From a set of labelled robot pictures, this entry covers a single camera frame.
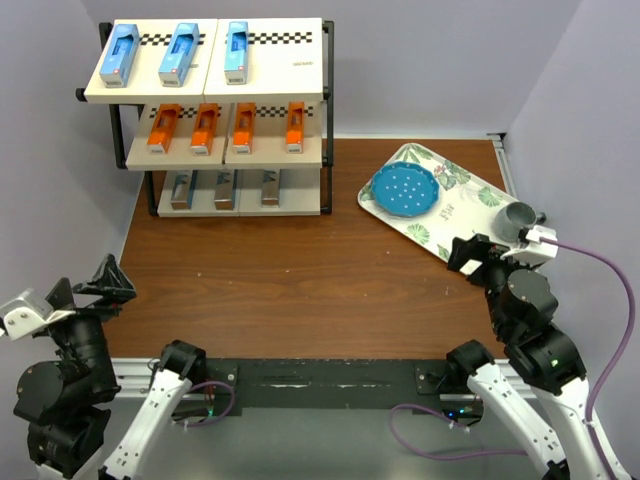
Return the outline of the orange toothpaste box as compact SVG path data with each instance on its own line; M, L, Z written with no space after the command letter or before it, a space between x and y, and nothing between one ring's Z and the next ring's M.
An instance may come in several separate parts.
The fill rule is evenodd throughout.
M290 102L288 106L287 126L285 135L286 151L289 154L303 152L305 104Z
M191 135L190 151L193 156L208 156L213 151L220 107L217 103L199 106Z
M154 122L147 140L150 154L166 154L169 150L181 106L179 104L161 104L155 114Z
M238 103L235 113L232 149L240 154L250 154L253 146L256 105L251 102Z

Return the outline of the blue toothpaste box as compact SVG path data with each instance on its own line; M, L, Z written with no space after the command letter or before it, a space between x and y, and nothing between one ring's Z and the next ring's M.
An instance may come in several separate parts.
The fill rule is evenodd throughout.
M132 70L140 34L134 23L117 24L102 62L99 75L106 88L124 88Z
M181 22L176 26L158 69L162 86L181 87L184 84L199 40L197 23Z
M232 21L226 37L224 75L228 85L242 85L248 77L249 28L247 21Z

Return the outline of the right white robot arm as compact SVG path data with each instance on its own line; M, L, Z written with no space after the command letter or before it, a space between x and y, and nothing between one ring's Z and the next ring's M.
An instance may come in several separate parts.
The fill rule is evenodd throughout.
M483 289L491 326L503 343L509 365L531 388L547 418L510 390L495 359L478 341L469 341L447 356L445 379L459 393L470 390L491 407L520 440L545 479L628 479L595 411L607 377L624 353L634 329L633 289L613 262L608 267L622 281L628 300L623 337L596 382L588 380L577 346L557 327L559 306L539 268L563 248L553 230L524 229L516 248L476 234L452 241L447 268L460 271L468 262L477 268L468 281Z

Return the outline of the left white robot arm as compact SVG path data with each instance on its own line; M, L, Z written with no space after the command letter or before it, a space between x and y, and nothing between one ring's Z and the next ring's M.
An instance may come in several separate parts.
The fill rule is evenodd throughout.
M55 359L29 366L16 386L13 413L27 421L30 459L41 479L139 479L162 431L186 392L207 380L206 353L175 340L162 351L148 394L113 452L100 457L120 392L103 325L136 289L106 254L91 280L61 278L43 298L27 289L1 307L10 340L49 337Z

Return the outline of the beige three-tier shelf rack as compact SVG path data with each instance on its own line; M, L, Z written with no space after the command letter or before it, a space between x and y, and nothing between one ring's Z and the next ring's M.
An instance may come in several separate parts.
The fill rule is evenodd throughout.
M108 107L151 215L333 208L335 26L322 18L120 19L78 100Z

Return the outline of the floral rectangular serving tray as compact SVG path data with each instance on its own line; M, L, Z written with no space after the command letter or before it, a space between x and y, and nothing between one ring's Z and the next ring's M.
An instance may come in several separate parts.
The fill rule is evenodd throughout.
M455 237L468 239L480 233L501 241L493 220L515 197L418 143L401 146L384 166L397 161L416 163L435 176L441 188L436 206L417 217L391 215L373 199L369 180L358 193L360 207L444 262Z

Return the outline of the grey ceramic mug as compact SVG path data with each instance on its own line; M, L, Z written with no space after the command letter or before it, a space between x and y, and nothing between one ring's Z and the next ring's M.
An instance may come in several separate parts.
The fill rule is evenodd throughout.
M516 201L504 206L496 214L493 229L500 240L516 242L521 229L542 225L546 220L544 212L537 212L530 205Z

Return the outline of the blue dotted plate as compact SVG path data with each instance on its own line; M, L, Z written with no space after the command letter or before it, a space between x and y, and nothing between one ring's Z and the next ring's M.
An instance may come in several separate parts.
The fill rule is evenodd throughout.
M386 164L371 180L375 202L387 213L398 217L429 213L439 201L440 190L435 176L416 163Z

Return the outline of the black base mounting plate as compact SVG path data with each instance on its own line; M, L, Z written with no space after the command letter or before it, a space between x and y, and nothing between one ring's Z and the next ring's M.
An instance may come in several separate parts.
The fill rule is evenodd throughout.
M235 392L232 416L244 409L373 409L418 404L474 422L482 401L448 378L444 360L224 359L206 361L207 380Z

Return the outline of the aluminium frame rail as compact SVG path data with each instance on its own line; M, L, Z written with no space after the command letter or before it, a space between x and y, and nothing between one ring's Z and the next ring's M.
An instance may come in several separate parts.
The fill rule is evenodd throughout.
M490 407L519 439L547 479L623 479L596 418L598 386L587 380L577 351L558 340L548 346L508 346L513 370L544 407L536 413L512 387L498 362L478 342L451 351L439 364L442 388L467 389ZM363 360L245 360L231 371L218 371L201 349L184 342L168 345L155 366L142 409L124 439L101 466L99 479L131 479L182 398L190 392L221 390L230 400L254 403L276 385L300 387L318 403L362 404L366 389L400 394L429 379L421 367ZM90 348L30 367L20 381L19 400L34 407L28 444L33 461L58 478L72 478L103 443L112 401L119 385L107 352Z

